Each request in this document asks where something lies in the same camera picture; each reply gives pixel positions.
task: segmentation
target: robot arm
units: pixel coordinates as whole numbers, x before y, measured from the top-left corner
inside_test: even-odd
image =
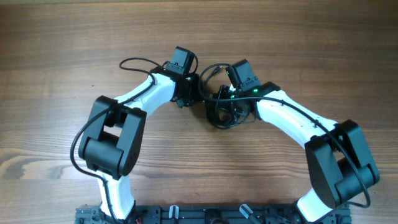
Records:
[[[150,116],[158,107],[169,102],[174,97],[175,91],[175,82],[170,77],[166,77],[159,73],[153,73],[153,76],[156,79],[155,85],[143,95],[136,98],[133,102],[125,104],[128,108],[139,108],[142,111],[145,111],[147,117]],[[147,88],[151,82],[151,77],[148,77],[143,84],[133,89],[133,91],[130,91],[123,96],[118,96],[115,100],[118,102],[125,101]],[[130,191],[129,176],[122,175],[118,180],[115,180],[111,175],[103,171],[97,170],[96,173],[108,181],[111,205],[113,206],[113,212],[116,218],[122,220],[126,219],[134,207],[134,197]],[[101,210],[108,216],[111,216],[108,209],[108,202],[106,200],[103,183],[99,179],[98,183],[102,198]]]
[[[194,57],[196,58],[190,51],[177,47],[172,61],[167,63],[166,68],[156,67],[150,71],[155,78],[155,85],[134,101],[98,118],[83,134],[79,156],[86,161],[89,169],[107,180],[110,204],[117,219],[126,220],[134,212],[135,201],[130,190],[129,173],[139,155],[147,116],[168,101],[176,101],[179,107],[183,107],[202,100],[198,94],[199,77],[189,73]],[[269,82],[261,85],[246,60],[227,67],[226,71],[234,88],[229,90],[220,88],[219,93],[215,95],[219,100],[234,97],[257,98],[256,100],[240,100],[242,103],[235,104],[235,108],[240,110],[242,104],[246,104],[243,110],[249,110],[247,112],[253,113],[256,118],[277,126],[305,149],[313,189],[294,205],[294,211],[300,214],[305,223],[321,220],[362,192],[360,183],[346,158],[339,161],[335,159],[333,153],[336,147],[333,141],[317,124],[322,124],[344,145],[364,180],[366,188],[379,181],[377,167],[363,133],[356,123],[347,120],[339,124],[322,118],[291,100],[275,84]],[[149,77],[133,91],[115,99],[99,97],[93,105],[90,117],[96,116],[118,102],[132,98],[148,88],[152,81]],[[279,101],[262,100],[261,97]],[[231,102],[227,105],[219,104],[220,107],[223,105],[226,110],[230,110],[232,104]],[[314,118],[318,123],[311,122],[297,109]],[[107,133],[103,129],[104,126],[115,125],[122,128],[120,137]],[[103,182],[98,179],[98,183],[103,200],[101,211],[110,216]],[[247,205],[242,208],[242,211],[242,214],[246,218],[250,217],[252,222],[256,219],[248,214],[251,210]]]

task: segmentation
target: black bracket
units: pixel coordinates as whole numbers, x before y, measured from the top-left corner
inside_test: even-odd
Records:
[[[192,106],[200,100],[199,75],[189,73],[194,58],[193,52],[177,46],[172,60],[166,63],[165,68],[156,67],[150,71],[169,77],[175,82],[174,97],[171,101],[177,102],[179,108]]]
[[[100,96],[94,102],[89,120],[118,101]],[[84,132],[79,157],[87,168],[107,173],[113,179],[128,175],[137,162],[147,113],[139,108],[121,106],[102,115]],[[104,126],[122,128],[120,137],[104,131]]]
[[[330,133],[339,140],[353,160],[366,188],[379,182],[380,175],[361,128],[352,120],[337,124]],[[310,180],[321,201],[336,208],[362,192],[347,158],[336,160],[336,147],[325,134],[305,143]]]
[[[264,84],[262,84],[260,87],[255,89],[256,91],[249,91],[245,94],[245,97],[262,97],[267,95],[268,93],[272,92],[272,91],[279,91],[280,87],[278,85],[276,85],[275,83],[272,82],[266,82]],[[254,117],[256,119],[261,120],[260,114],[259,114],[259,110],[257,107],[257,102],[260,101],[260,99],[258,100],[251,100],[250,101],[250,105],[252,108],[252,113],[254,115]]]
[[[225,70],[235,89],[240,89],[245,92],[261,85],[260,80],[254,75],[246,59],[226,67]]]

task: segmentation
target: black mounting base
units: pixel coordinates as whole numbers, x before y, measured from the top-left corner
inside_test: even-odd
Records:
[[[292,214],[292,205],[266,205],[250,207],[253,215],[263,224],[297,223]],[[169,218],[169,207],[136,206],[134,217],[128,224],[253,224],[239,211],[239,207],[180,207],[178,219]],[[351,213],[348,205],[325,217],[319,224],[350,224]],[[76,209],[75,224],[112,224],[98,206]]]

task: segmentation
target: wood grain surface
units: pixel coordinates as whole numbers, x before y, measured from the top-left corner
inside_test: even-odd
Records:
[[[246,58],[301,105],[359,123],[381,181],[353,221],[396,223],[397,9],[396,1],[1,6],[0,222],[72,223],[75,208],[99,204],[96,180],[69,161],[73,137],[98,96],[146,79],[120,70],[122,59],[162,63],[179,45],[198,55],[198,71]],[[224,73],[210,85],[221,84]],[[292,203],[310,187],[305,153],[286,134],[261,121],[217,130],[202,104],[167,103],[149,117],[131,173],[138,205]]]

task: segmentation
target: black cable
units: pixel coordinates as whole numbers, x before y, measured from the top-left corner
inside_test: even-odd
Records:
[[[220,66],[217,66],[211,73],[210,73],[210,75],[206,78],[206,80],[203,82],[203,86],[207,86],[207,83],[209,82],[209,80],[214,76],[214,75],[216,75],[216,74],[218,74],[220,71],[221,71],[221,69],[222,69],[223,67],[220,65]]]
[[[134,95],[133,97],[131,97],[130,99],[127,99],[127,100],[125,100],[125,101],[122,101],[122,102],[120,102],[120,103],[118,103],[118,104],[116,104],[116,105],[114,105],[114,106],[112,106],[112,107],[110,107],[110,108],[108,108],[108,109],[105,109],[105,110],[101,111],[100,113],[98,113],[98,114],[97,114],[96,116],[94,116],[93,118],[91,118],[90,120],[88,120],[87,123],[79,130],[79,132],[77,133],[77,135],[75,136],[75,138],[74,138],[74,140],[73,140],[73,142],[72,142],[72,145],[70,146],[70,160],[71,160],[73,166],[76,168],[76,170],[78,170],[79,172],[81,172],[81,173],[83,173],[83,174],[86,174],[86,175],[89,175],[89,176],[92,176],[92,177],[96,177],[96,178],[98,178],[98,179],[100,179],[100,180],[102,181],[102,183],[103,183],[103,185],[104,185],[104,189],[105,189],[105,196],[106,196],[106,201],[107,201],[107,203],[108,203],[108,209],[109,209],[109,212],[110,212],[111,217],[112,217],[112,219],[113,219],[113,222],[114,222],[115,224],[117,224],[118,221],[117,221],[116,216],[115,216],[115,214],[114,214],[114,212],[113,212],[113,209],[112,209],[111,200],[110,200],[110,196],[109,196],[109,189],[108,189],[108,185],[107,185],[107,182],[108,182],[108,181],[107,181],[105,178],[103,178],[102,176],[100,176],[100,175],[97,175],[97,174],[94,174],[94,173],[85,171],[85,170],[83,170],[82,168],[80,168],[79,165],[76,163],[76,160],[75,160],[75,148],[76,148],[76,144],[77,144],[77,141],[79,140],[80,136],[84,133],[84,131],[85,131],[94,121],[96,121],[96,120],[97,120],[98,118],[100,118],[102,115],[104,115],[104,114],[106,114],[106,113],[108,113],[108,112],[110,112],[110,111],[112,111],[112,110],[115,110],[116,108],[118,108],[118,107],[120,107],[120,106],[122,106],[122,105],[124,105],[124,104],[126,104],[126,103],[128,103],[128,102],[134,101],[137,97],[141,96],[142,94],[144,94],[146,91],[148,91],[149,89],[151,89],[151,88],[155,85],[155,77],[154,77],[153,74],[151,74],[150,72],[147,72],[147,71],[141,70],[141,69],[136,69],[136,68],[126,68],[126,67],[123,67],[123,66],[122,66],[122,64],[123,64],[124,62],[127,62],[127,61],[129,61],[129,60],[145,60],[145,61],[147,61],[147,62],[151,62],[151,63],[154,63],[154,64],[160,66],[158,63],[153,62],[153,61],[151,61],[151,60],[149,60],[149,59],[146,59],[146,58],[128,58],[128,59],[125,59],[125,60],[123,60],[122,62],[120,62],[119,68],[121,68],[121,69],[123,69],[123,70],[129,70],[129,71],[135,71],[135,72],[146,73],[146,74],[148,74],[148,76],[150,76],[150,77],[152,78],[152,82],[150,83],[150,85],[149,85],[147,88],[143,89],[143,90],[140,91],[138,94],[136,94],[136,95]]]
[[[366,204],[360,204],[360,203],[356,203],[356,202],[346,202],[347,204],[350,205],[354,205],[357,207],[361,207],[361,208],[368,208],[371,204],[371,198],[368,192],[368,189],[365,186],[365,183],[362,179],[362,177],[360,176],[358,169],[356,168],[354,162],[351,160],[350,156],[347,154],[347,152],[345,151],[344,147],[339,143],[339,141],[332,135],[330,134],[329,130],[327,130],[327,128],[325,128],[321,123],[319,123],[318,120],[313,119],[310,115],[308,115],[306,112],[302,111],[300,108],[297,108],[294,105],[291,105],[290,103],[284,101],[284,100],[280,100],[280,99],[276,99],[276,98],[271,98],[271,97],[265,97],[265,96],[250,96],[250,97],[242,97],[242,98],[233,98],[233,99],[212,99],[208,96],[206,96],[201,88],[201,83],[202,83],[202,78],[203,75],[211,68],[215,67],[215,66],[219,66],[219,65],[224,65],[224,66],[229,66],[229,64],[227,63],[217,63],[214,65],[210,65],[209,67],[207,67],[206,69],[204,69],[204,71],[200,74],[199,76],[199,81],[198,81],[198,91],[200,96],[205,100],[205,101],[212,101],[212,102],[233,102],[233,101],[239,101],[239,100],[269,100],[269,101],[275,101],[278,103],[281,103],[282,105],[286,105],[290,108],[292,108],[293,110],[299,112],[300,114],[302,114],[303,116],[305,116],[307,119],[309,119],[311,122],[313,122],[316,126],[320,127],[325,133],[326,135],[335,143],[335,146],[337,146],[337,149],[339,151],[341,151],[345,158],[347,158],[347,161],[349,162],[349,165],[351,166],[351,168],[354,170],[355,176],[359,181],[359,184],[362,188],[362,191],[365,195],[365,199],[366,199]]]
[[[218,129],[229,129],[235,126],[238,126],[240,124],[246,124],[246,123],[251,123],[253,121],[250,122],[245,122],[247,120],[247,118],[249,117],[250,113],[247,113],[243,119],[241,121],[239,121],[240,117],[243,116],[241,114],[238,113],[233,113],[231,114],[230,119],[228,120],[221,120],[220,119],[220,115],[219,115],[219,105],[216,104],[209,104],[206,103],[206,117],[207,120],[210,122],[210,124],[212,124],[214,127],[218,128]]]
[[[144,61],[146,61],[146,62],[153,63],[153,64],[156,65],[156,66],[162,67],[161,65],[159,65],[159,64],[156,63],[156,62],[154,62],[153,60],[149,60],[149,59],[141,58],[141,57],[133,57],[133,58],[127,58],[127,59],[124,59],[123,61],[121,61],[120,64],[119,64],[119,68],[124,69],[124,70],[130,70],[130,69],[127,69],[127,68],[122,68],[122,66],[121,66],[124,62],[130,61],[130,60],[144,60]]]
[[[167,63],[170,63],[170,61],[165,61],[165,62],[163,63],[163,65],[162,65],[162,67],[164,68],[164,66],[165,66]]]

